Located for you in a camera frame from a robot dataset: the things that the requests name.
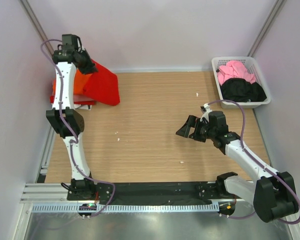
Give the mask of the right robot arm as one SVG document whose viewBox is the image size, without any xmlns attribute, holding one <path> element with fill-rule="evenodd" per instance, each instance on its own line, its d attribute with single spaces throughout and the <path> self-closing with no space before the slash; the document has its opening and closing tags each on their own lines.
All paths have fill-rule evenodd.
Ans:
<svg viewBox="0 0 300 240">
<path fill-rule="evenodd" d="M 293 177 L 288 172 L 278 172 L 251 152 L 237 133 L 229 131 L 222 111 L 211 111 L 202 117 L 189 115 L 176 135 L 203 143 L 211 140 L 251 178 L 246 181 L 234 172 L 220 175 L 215 185 L 219 197 L 227 198 L 232 194 L 244 199 L 265 223 L 299 211 Z"/>
</svg>

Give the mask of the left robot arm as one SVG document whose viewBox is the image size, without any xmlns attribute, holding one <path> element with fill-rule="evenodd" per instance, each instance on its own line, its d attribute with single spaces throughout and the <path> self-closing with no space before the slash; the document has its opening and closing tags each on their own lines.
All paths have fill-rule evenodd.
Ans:
<svg viewBox="0 0 300 240">
<path fill-rule="evenodd" d="M 45 115 L 62 138 L 71 165 L 70 184 L 62 183 L 61 186 L 68 191 L 67 199 L 70 201 L 92 200 L 97 190 L 84 153 L 85 121 L 75 108 L 74 83 L 77 72 L 92 74 L 97 72 L 97 68 L 75 34 L 62 35 L 48 60 L 55 69 L 55 91 L 52 107 Z"/>
</svg>

